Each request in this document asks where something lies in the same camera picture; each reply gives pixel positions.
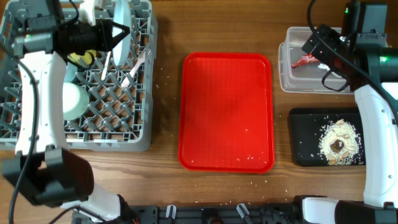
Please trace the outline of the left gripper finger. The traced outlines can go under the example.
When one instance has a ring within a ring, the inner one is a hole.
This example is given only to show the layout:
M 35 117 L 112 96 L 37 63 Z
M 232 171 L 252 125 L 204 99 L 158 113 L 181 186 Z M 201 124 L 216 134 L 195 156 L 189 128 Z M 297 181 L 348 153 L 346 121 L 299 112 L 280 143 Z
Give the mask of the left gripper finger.
M 129 26 L 125 26 L 122 24 L 119 24 L 117 22 L 112 21 L 112 33 L 113 34 L 129 34 L 130 33 L 130 28 Z
M 112 33 L 111 48 L 114 49 L 125 37 L 129 35 L 129 32 L 122 31 L 118 34 Z

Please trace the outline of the red snack wrapper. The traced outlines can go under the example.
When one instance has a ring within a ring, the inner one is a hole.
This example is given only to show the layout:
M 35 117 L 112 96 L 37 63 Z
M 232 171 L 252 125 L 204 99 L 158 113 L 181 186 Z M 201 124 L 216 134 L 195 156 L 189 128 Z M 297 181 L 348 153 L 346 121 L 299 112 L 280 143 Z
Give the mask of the red snack wrapper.
M 303 55 L 297 62 L 291 65 L 291 68 L 297 68 L 309 63 L 317 62 L 318 59 L 314 57 L 312 54 Z

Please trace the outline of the light blue plate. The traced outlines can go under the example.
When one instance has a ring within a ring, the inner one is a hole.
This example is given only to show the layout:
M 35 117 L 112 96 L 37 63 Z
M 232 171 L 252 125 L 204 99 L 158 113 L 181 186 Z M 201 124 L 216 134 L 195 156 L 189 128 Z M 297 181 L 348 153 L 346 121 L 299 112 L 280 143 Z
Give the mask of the light blue plate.
M 128 28 L 125 38 L 113 48 L 114 63 L 119 66 L 127 60 L 131 42 L 131 9 L 128 0 L 116 1 L 113 22 Z

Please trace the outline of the yellow plastic cup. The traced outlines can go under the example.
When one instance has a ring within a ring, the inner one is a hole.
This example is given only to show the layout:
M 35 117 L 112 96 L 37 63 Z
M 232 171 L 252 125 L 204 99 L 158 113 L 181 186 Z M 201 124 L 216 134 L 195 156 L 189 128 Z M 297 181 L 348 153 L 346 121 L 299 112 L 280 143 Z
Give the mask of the yellow plastic cup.
M 86 65 L 90 65 L 94 62 L 97 51 L 95 50 L 87 50 L 83 55 L 78 55 L 76 53 L 72 53 L 68 56 L 68 58 L 75 63 L 81 64 L 80 61 L 84 62 Z

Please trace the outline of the white plastic fork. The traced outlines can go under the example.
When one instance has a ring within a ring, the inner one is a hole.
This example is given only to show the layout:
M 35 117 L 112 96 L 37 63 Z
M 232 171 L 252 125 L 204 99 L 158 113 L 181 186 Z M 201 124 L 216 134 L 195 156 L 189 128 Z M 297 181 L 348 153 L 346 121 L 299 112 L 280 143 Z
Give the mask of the white plastic fork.
M 136 64 L 133 66 L 132 70 L 129 72 L 129 75 L 122 81 L 121 88 L 129 88 L 133 85 L 133 78 L 137 73 L 139 67 L 146 60 L 146 49 L 144 49 L 138 56 Z

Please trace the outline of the white plastic spoon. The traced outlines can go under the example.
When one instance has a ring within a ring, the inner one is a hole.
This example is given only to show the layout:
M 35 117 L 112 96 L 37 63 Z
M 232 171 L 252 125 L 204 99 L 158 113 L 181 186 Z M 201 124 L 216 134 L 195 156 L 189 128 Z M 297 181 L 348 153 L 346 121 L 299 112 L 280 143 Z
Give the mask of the white plastic spoon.
M 108 72 L 108 67 L 109 67 L 110 58 L 111 58 L 111 52 L 108 52 L 107 55 L 106 55 L 106 60 L 105 60 L 105 63 L 104 63 L 104 68 L 103 68 L 103 71 L 102 71 L 102 73 L 101 73 L 101 80 L 102 80 L 102 81 L 105 81 L 105 79 L 106 79 L 106 74 L 107 74 L 107 72 Z

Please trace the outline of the green plastic bowl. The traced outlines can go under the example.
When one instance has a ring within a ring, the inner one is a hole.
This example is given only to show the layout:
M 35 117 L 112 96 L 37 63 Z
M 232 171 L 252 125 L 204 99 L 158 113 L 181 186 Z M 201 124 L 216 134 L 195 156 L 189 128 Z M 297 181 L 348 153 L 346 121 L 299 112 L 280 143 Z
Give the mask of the green plastic bowl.
M 73 120 L 85 113 L 90 103 L 90 97 L 82 86 L 64 83 L 62 103 L 64 120 Z

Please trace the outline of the white napkin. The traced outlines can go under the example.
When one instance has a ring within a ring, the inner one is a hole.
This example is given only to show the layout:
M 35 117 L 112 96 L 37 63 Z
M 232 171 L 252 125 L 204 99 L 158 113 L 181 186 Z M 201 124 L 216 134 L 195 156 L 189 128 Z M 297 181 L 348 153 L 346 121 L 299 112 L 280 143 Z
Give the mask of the white napkin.
M 322 70 L 326 70 L 326 71 L 330 71 L 330 68 L 329 68 L 329 66 L 327 66 L 326 64 L 324 64 L 324 63 L 320 63 L 319 65 L 318 65 L 318 68 L 319 69 L 322 69 Z M 334 77 L 336 77 L 336 78 L 341 78 L 341 76 L 339 76 L 337 73 L 335 73 L 335 72 L 332 72 L 331 73 Z

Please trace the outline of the light blue bowl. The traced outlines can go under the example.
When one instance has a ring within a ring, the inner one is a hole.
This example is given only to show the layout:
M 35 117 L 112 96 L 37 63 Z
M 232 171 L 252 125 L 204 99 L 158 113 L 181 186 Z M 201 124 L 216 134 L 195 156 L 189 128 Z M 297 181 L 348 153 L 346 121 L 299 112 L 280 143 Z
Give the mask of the light blue bowl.
M 78 68 L 71 64 L 71 63 L 67 63 L 67 67 L 66 67 L 66 74 L 64 77 L 64 82 L 65 83 L 71 83 L 74 81 L 75 79 L 75 74 L 78 71 Z

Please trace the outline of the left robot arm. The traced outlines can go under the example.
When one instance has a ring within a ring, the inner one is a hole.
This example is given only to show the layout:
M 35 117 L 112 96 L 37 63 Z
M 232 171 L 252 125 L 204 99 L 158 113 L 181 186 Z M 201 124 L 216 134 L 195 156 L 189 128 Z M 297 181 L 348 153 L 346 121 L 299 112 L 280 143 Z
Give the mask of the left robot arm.
M 112 34 L 115 23 L 96 19 L 104 1 L 83 1 L 66 19 L 59 1 L 26 1 L 28 18 L 10 49 L 22 79 L 21 130 L 16 156 L 1 162 L 2 176 L 34 206 L 75 210 L 100 223 L 138 223 L 118 194 L 94 182 L 88 161 L 69 150 L 62 109 L 63 83 L 70 54 L 107 52 L 130 34 Z

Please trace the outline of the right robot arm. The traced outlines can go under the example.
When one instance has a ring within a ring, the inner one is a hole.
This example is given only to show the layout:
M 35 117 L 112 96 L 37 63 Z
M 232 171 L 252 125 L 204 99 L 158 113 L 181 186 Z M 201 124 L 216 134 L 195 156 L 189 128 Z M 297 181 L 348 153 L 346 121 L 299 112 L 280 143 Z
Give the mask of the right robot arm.
M 360 202 L 295 198 L 302 223 L 397 222 L 397 49 L 386 44 L 387 5 L 351 1 L 340 32 L 311 27 L 303 45 L 346 81 L 363 125 L 366 182 Z

